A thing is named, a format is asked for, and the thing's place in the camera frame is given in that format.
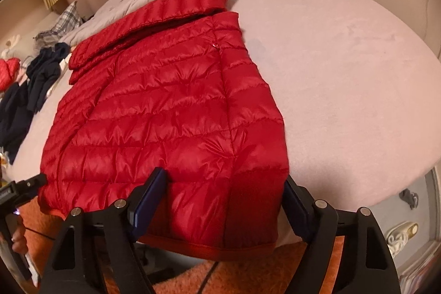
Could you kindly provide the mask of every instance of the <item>pillow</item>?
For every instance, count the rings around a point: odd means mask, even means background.
[[[77,1],[74,1],[61,13],[52,29],[37,34],[34,49],[39,51],[44,47],[53,47],[63,36],[78,28],[81,24],[83,24],[83,21],[77,10]]]

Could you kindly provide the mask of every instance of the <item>red puffer jacket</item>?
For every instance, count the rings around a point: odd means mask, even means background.
[[[212,260],[272,252],[284,123],[226,1],[156,0],[79,44],[43,151],[43,209],[105,208],[161,166],[145,243]]]
[[[0,91],[6,91],[15,81],[20,70],[20,59],[0,59]]]

